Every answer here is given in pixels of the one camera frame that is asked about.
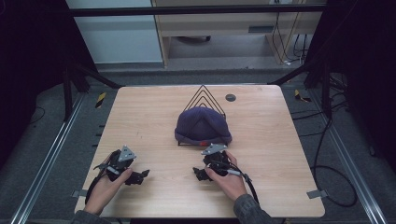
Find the black circular marker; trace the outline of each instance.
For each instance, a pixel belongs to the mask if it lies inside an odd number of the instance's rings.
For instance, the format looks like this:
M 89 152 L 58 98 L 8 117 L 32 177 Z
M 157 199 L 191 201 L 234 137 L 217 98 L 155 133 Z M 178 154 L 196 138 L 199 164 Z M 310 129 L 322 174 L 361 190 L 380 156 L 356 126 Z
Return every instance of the black circular marker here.
M 225 99 L 226 99 L 228 102 L 233 102 L 233 101 L 236 100 L 236 96 L 235 96 L 234 94 L 227 94 L 227 95 L 225 96 Z

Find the sleeve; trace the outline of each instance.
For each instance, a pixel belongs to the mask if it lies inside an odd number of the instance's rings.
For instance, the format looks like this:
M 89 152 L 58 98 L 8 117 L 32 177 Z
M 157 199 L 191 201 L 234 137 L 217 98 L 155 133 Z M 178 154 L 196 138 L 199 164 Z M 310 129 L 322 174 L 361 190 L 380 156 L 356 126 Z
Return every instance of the sleeve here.
M 236 199 L 233 212 L 241 224 L 273 224 L 275 221 L 254 201 L 249 194 L 244 194 Z
M 77 211 L 70 222 L 71 224 L 111 224 L 107 220 L 84 211 Z

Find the triangular wire frame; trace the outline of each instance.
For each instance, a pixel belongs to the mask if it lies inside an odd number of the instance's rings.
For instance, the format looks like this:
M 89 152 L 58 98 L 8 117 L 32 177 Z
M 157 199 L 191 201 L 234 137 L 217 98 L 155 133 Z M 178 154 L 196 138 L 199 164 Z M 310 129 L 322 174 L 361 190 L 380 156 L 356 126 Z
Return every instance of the triangular wire frame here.
M 191 109 L 196 106 L 204 106 L 208 108 L 212 108 L 213 110 L 216 110 L 219 112 L 224 119 L 226 119 L 226 115 L 224 110 L 221 108 L 220 104 L 218 101 L 215 99 L 215 97 L 210 93 L 210 91 L 207 89 L 205 85 L 202 85 L 198 91 L 192 96 L 191 100 L 189 103 L 186 105 L 186 108 L 184 108 L 183 111 L 186 111 L 188 109 Z M 178 146 L 192 146 L 191 144 L 185 144 L 181 143 L 180 141 L 177 141 Z

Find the human hand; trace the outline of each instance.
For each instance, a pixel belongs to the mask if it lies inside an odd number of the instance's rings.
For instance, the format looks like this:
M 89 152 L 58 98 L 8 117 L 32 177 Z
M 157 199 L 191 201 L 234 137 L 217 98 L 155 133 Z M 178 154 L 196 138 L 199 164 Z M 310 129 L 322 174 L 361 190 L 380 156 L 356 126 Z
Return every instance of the human hand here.
M 114 181 L 111 181 L 107 175 L 102 176 L 93 188 L 84 211 L 99 216 L 132 172 L 133 170 L 128 168 Z
M 226 151 L 226 153 L 229 161 L 232 164 L 237 165 L 236 158 L 230 152 Z M 242 176 L 231 174 L 221 176 L 216 174 L 215 171 L 209 167 L 205 167 L 205 171 L 207 175 L 219 185 L 225 195 L 227 195 L 234 202 L 237 198 L 239 198 L 239 196 L 248 193 L 247 189 L 245 188 L 245 183 Z

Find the electrical cable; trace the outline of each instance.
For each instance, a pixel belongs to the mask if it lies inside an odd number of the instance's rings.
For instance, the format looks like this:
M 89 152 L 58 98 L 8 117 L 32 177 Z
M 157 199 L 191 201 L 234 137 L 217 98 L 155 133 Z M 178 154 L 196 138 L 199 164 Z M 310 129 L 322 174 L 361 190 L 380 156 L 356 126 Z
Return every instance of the electrical cable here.
M 322 134 L 322 136 L 320 137 L 320 140 L 319 140 L 319 144 L 318 144 L 318 148 L 317 148 L 317 153 L 316 153 L 315 159 L 314 159 L 314 165 L 311 166 L 310 168 L 311 168 L 311 170 L 313 171 L 314 181 L 315 181 L 315 184 L 316 184 L 317 187 L 318 187 L 318 190 L 322 190 L 321 186 L 320 186 L 319 183 L 318 183 L 318 179 L 317 179 L 317 169 L 318 169 L 318 168 L 331 170 L 331 171 L 333 171 L 333 172 L 339 174 L 341 177 L 343 177 L 343 178 L 347 181 L 347 183 L 349 184 L 349 186 L 352 188 L 352 190 L 353 190 L 353 197 L 354 197 L 354 198 L 353 198 L 352 202 L 351 202 L 351 203 L 340 203 L 340 202 L 337 202 L 337 201 L 336 201 L 334 198 L 332 198 L 331 196 L 328 196 L 327 199 L 328 199 L 329 201 L 331 201 L 332 203 L 337 204 L 337 205 L 339 205 L 339 206 L 341 206 L 341 207 L 351 207 L 351 206 L 355 205 L 356 202 L 358 201 L 358 194 L 357 194 L 356 189 L 355 189 L 355 187 L 353 186 L 352 182 L 351 182 L 345 175 L 343 175 L 341 172 L 339 172 L 338 170 L 336 170 L 336 169 L 334 169 L 334 168 L 332 168 L 332 167 L 330 167 L 330 166 L 318 165 L 318 155 L 319 155 L 319 152 L 320 152 L 320 147 L 321 147 L 321 145 L 322 145 L 322 143 L 323 143 L 324 135 L 325 135 L 326 131 L 330 128 L 331 125 L 332 125 L 332 118 L 329 118 L 329 119 L 328 119 L 328 122 L 327 122 L 327 124 L 326 124 L 326 127 L 325 127 L 325 129 L 324 129 L 324 131 L 323 131 L 323 134 Z
M 230 164 L 227 164 L 227 163 L 224 163 L 224 162 L 222 162 L 222 161 L 210 161 L 210 163 L 219 164 L 219 165 L 228 167 L 228 168 L 230 168 L 230 169 L 233 169 L 233 170 L 239 172 L 239 173 L 241 174 L 241 176 L 244 177 L 245 181 L 247 182 L 247 184 L 248 184 L 248 186 L 249 186 L 249 188 L 250 188 L 250 191 L 251 191 L 251 194 L 252 194 L 254 200 L 255 200 L 258 204 L 260 204 L 260 203 L 259 203 L 259 198 L 258 198 L 258 196 L 257 196 L 257 192 L 256 192 L 256 190 L 254 189 L 254 186 L 253 186 L 253 184 L 251 183 L 251 179 L 248 177 L 248 174 L 243 173 L 241 169 L 239 169 L 235 164 L 233 164 L 233 163 L 231 163 L 231 162 L 230 162 Z
M 303 43 L 303 48 L 302 49 L 297 49 L 297 42 L 300 39 L 300 35 L 297 35 L 297 37 L 296 37 L 296 39 L 294 41 L 293 55 L 295 57 L 298 57 L 297 60 L 300 61 L 300 64 L 304 63 L 305 57 L 306 57 L 305 52 L 308 51 L 308 49 L 305 48 L 306 47 L 306 39 L 307 39 L 307 37 L 308 37 L 308 35 L 304 35 L 304 43 Z
M 41 107 L 41 106 L 36 106 L 35 108 L 36 108 L 36 109 L 41 109 L 41 110 L 43 111 L 43 114 L 40 116 L 40 118 L 31 121 L 29 124 L 33 124 L 33 123 L 38 122 L 38 121 L 41 120 L 41 119 L 44 117 L 44 115 L 46 114 L 46 110 L 45 110 L 43 107 Z
M 320 132 L 320 133 L 302 134 L 302 135 L 298 135 L 298 136 L 299 136 L 299 137 L 308 137 L 308 136 L 313 136 L 313 135 L 318 135 L 318 134 L 323 134 L 323 132 Z
M 296 112 L 291 112 L 291 114 L 301 114 L 301 113 L 305 113 L 305 112 L 311 112 L 311 111 L 318 112 L 317 110 L 303 110 L 303 111 L 296 111 Z
M 274 2 L 275 2 L 275 4 L 278 4 L 278 5 L 280 4 L 279 0 L 275 0 Z M 291 63 L 291 62 L 299 60 L 299 59 L 291 59 L 291 58 L 289 58 L 288 54 L 286 53 L 285 45 L 283 44 L 283 40 L 282 40 L 282 35 L 280 34 L 280 30 L 279 30 L 279 12 L 276 13 L 276 23 L 275 23 L 275 26 L 274 26 L 274 30 L 272 32 L 272 42 L 273 42 L 274 48 L 276 50 L 277 57 L 283 63 L 282 58 L 280 57 L 279 51 L 277 50 L 277 47 L 276 47 L 276 44 L 275 44 L 275 31 L 276 30 L 277 30 L 278 35 L 280 37 L 279 40 L 280 40 L 280 43 L 282 45 L 283 53 L 285 54 L 286 58 L 289 59 L 288 63 Z
M 110 163 L 110 159 L 113 157 L 113 155 L 115 153 L 116 152 L 112 152 L 105 162 L 103 162 L 102 164 L 97 165 L 96 167 L 93 168 L 93 169 L 99 168 L 100 171 L 99 171 L 99 174 L 96 176 L 96 178 L 93 179 L 93 181 L 90 184 L 90 187 L 88 188 L 87 195 L 85 196 L 85 203 L 87 203 L 88 200 L 90 199 L 91 193 L 92 193 L 93 189 L 95 188 L 96 184 L 99 182 L 99 180 L 103 176 L 107 175 L 107 172 L 105 172 L 105 170 L 106 170 L 108 164 Z
M 333 105 L 333 106 L 332 106 L 332 109 L 336 108 L 337 106 L 343 105 L 343 104 L 345 104 L 346 102 L 347 102 L 347 101 L 343 101 L 343 102 L 341 102 L 341 103 L 339 103 L 339 104 L 337 104 L 337 105 Z M 293 112 L 293 113 L 291 113 L 291 114 L 304 113 L 304 112 L 308 112 L 308 111 L 310 111 L 310 110 L 299 111 L 299 112 Z M 314 113 L 314 114 L 302 116 L 302 117 L 299 117 L 299 118 L 292 118 L 292 120 L 308 119 L 308 118 L 314 117 L 314 116 L 319 115 L 319 114 L 322 114 L 322 113 L 323 113 L 323 111 L 319 111 L 318 113 Z
M 6 0 L 2 0 L 3 2 L 3 10 L 0 12 L 0 16 L 6 12 Z
M 340 91 L 345 91 L 347 89 L 347 85 L 344 83 L 344 80 L 340 81 L 337 78 L 330 76 L 330 82 L 332 86 Z

